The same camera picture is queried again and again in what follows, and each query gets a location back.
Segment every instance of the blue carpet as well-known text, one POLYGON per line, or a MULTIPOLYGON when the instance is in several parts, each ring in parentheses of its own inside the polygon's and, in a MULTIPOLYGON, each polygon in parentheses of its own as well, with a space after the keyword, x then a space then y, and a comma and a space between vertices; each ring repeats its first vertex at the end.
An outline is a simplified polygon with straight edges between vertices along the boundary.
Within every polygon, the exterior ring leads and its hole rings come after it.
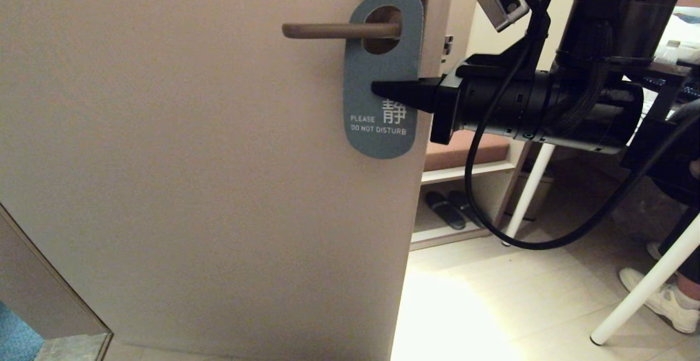
POLYGON ((42 337, 0 302, 0 359, 33 361, 42 345, 42 337))

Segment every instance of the shelf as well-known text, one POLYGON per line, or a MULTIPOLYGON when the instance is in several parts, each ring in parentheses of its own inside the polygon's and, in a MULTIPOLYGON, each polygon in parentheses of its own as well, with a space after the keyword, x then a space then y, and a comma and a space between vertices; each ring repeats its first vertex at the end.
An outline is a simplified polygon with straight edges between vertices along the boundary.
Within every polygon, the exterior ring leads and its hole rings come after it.
MULTIPOLYGON (((515 165, 508 161, 484 162, 477 164, 472 171, 473 176, 477 174, 486 174, 488 172, 506 171, 515 168, 515 165)), ((425 171, 421 178, 421 184, 430 184, 437 182, 445 182, 453 179, 463 179, 464 167, 446 168, 444 170, 425 171)))
POLYGON ((455 230, 447 226, 444 220, 438 216, 430 207, 425 204, 425 194, 429 191, 437 191, 443 196, 447 196, 450 190, 463 190, 462 182, 452 181, 429 184, 421 187, 420 201, 416 212, 415 223, 413 224, 413 234, 411 242, 422 242, 429 239, 441 238, 444 236, 454 236, 465 234, 480 229, 476 224, 467 221, 467 226, 461 230, 455 230))
POLYGON ((430 229, 430 230, 425 230, 425 231, 418 231, 412 234, 411 236, 411 242, 420 242, 420 241, 425 241, 428 239, 433 239, 433 238, 440 238, 443 236, 450 236, 450 235, 455 235, 455 234, 461 234, 461 233, 468 233, 469 231, 475 231, 480 229, 481 227, 477 226, 476 224, 472 222, 468 222, 467 226, 464 229, 461 230, 455 230, 450 226, 445 226, 445 227, 439 227, 437 229, 430 229))

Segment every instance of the lever door handle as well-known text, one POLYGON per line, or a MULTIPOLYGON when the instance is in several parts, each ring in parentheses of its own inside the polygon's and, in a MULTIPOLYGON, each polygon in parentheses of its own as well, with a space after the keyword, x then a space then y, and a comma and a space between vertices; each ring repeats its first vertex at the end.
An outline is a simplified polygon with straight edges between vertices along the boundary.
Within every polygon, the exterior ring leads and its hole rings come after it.
POLYGON ((399 38, 400 23, 284 23, 282 34, 295 39, 399 38))

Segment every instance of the door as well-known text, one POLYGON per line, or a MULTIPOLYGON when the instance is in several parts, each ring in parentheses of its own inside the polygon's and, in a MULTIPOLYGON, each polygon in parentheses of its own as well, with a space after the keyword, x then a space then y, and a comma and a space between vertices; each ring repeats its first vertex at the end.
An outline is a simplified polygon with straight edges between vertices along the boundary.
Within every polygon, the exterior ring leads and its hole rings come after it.
POLYGON ((430 117, 363 156, 345 43, 280 32, 361 1, 3 0, 0 202, 118 339, 388 359, 430 117))

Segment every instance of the sneaker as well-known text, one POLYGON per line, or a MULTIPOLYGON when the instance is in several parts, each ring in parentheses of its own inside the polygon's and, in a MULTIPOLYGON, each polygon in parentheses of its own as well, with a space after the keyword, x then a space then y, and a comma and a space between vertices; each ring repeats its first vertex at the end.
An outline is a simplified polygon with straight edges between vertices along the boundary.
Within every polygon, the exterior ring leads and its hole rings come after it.
MULTIPOLYGON (((623 268, 620 271, 620 281, 628 291, 637 287, 643 278, 642 273, 631 268, 623 268)), ((675 284, 664 284, 644 304, 655 314, 670 319, 670 323, 676 331, 692 334, 700 321, 700 311, 681 308, 675 299, 673 287, 675 284)))
POLYGON ((647 252, 655 260, 659 261, 661 259, 661 254, 658 252, 658 247, 661 246, 660 242, 647 242, 647 252))

